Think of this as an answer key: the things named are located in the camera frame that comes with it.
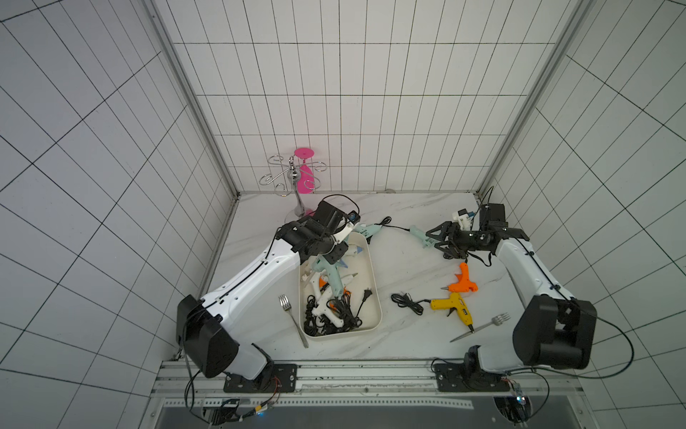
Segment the mint green glue gun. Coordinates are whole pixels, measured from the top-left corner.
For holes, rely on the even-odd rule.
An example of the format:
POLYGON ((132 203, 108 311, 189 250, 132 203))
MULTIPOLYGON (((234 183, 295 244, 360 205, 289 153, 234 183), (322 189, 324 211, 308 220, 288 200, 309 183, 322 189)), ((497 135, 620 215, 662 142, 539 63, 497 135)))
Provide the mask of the mint green glue gun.
POLYGON ((311 267, 314 272, 325 272, 328 275, 330 288, 335 298, 339 299, 344 295, 345 287, 335 264, 330 263, 324 256, 319 256, 311 267))

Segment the small mint glue gun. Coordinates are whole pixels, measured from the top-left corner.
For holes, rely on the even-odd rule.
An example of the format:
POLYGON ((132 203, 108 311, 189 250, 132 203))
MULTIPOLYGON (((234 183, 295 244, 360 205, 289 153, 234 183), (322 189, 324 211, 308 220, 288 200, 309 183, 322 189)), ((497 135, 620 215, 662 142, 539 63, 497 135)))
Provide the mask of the small mint glue gun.
POLYGON ((373 223, 372 225, 364 225, 363 223, 359 223, 356 227, 354 232, 357 232, 361 235, 364 236, 364 238, 367 241, 371 241, 371 238, 373 235, 377 234, 382 230, 383 226, 382 225, 376 225, 373 223))

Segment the cream plastic storage box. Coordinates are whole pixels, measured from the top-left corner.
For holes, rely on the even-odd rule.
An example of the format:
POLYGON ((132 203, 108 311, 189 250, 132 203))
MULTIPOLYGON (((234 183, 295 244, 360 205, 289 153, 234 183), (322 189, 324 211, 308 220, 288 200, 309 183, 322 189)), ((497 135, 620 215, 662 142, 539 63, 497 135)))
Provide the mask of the cream plastic storage box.
MULTIPOLYGON (((348 236, 349 244, 363 247, 364 252, 355 257, 344 255, 336 264, 345 287, 341 298, 337 299, 333 296, 328 275, 325 272, 322 272, 319 277, 314 277, 305 288, 301 288, 299 284, 297 320, 308 339, 323 340, 366 334, 376 329, 382 322, 382 307, 378 297, 369 244, 364 236, 357 232, 348 236), (342 328, 336 328, 325 316, 312 314, 312 310, 321 297, 327 299, 327 306, 344 321, 342 328)), ((314 261, 315 258, 312 257, 300 266, 299 280, 302 269, 305 266, 311 266, 314 261)))

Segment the white glue gun orange trigger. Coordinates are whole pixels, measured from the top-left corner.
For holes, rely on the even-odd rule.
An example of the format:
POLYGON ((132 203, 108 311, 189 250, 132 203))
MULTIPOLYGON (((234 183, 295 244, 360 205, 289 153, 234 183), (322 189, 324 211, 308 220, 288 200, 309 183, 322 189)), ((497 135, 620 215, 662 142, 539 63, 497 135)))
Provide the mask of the white glue gun orange trigger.
POLYGON ((312 310, 314 316, 325 316, 336 328, 342 328, 344 321, 327 306, 327 299, 321 297, 312 310))

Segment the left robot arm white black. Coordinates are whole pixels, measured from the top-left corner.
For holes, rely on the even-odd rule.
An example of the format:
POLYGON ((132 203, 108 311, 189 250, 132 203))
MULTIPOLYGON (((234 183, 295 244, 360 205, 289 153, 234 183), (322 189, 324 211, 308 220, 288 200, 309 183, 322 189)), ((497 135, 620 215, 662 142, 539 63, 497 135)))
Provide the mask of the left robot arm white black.
POLYGON ((207 378, 224 372, 245 379, 268 380, 271 359, 255 344, 239 344, 233 326, 275 282, 312 257, 329 277, 329 290, 339 298, 345 288, 336 264, 348 251, 346 239, 359 224, 359 206, 346 213, 326 198, 314 213, 277 228, 270 245, 218 289, 196 299, 188 295, 177 307, 176 338, 207 378))

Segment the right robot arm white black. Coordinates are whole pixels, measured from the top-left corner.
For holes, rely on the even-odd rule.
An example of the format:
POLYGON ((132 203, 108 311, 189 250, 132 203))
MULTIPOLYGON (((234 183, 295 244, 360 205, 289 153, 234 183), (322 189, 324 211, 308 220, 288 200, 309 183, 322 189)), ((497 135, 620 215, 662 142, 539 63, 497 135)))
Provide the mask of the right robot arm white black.
POLYGON ((555 370, 584 369, 591 359, 597 311, 591 302, 577 300, 552 275, 520 229, 496 223, 468 231, 457 222, 438 227, 436 247, 453 258, 487 251, 505 266, 525 311, 510 338, 474 345, 466 355, 467 370, 505 374, 530 366, 555 370))

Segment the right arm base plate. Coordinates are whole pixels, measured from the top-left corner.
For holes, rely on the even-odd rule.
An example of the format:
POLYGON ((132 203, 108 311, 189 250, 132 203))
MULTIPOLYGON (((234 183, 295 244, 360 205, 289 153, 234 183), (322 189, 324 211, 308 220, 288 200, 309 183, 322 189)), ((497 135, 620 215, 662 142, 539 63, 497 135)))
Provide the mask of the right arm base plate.
POLYGON ((441 393, 507 393, 510 386, 501 375, 468 370, 464 363, 437 360, 431 371, 441 393))

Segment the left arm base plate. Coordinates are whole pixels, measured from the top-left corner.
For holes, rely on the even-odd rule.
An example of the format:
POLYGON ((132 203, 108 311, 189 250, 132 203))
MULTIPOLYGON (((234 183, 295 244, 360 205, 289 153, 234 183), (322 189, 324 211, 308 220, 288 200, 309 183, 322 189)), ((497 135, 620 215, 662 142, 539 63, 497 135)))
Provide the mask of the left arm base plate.
POLYGON ((225 393, 293 393, 298 380, 298 365, 268 363, 255 380, 240 375, 226 375, 225 393))

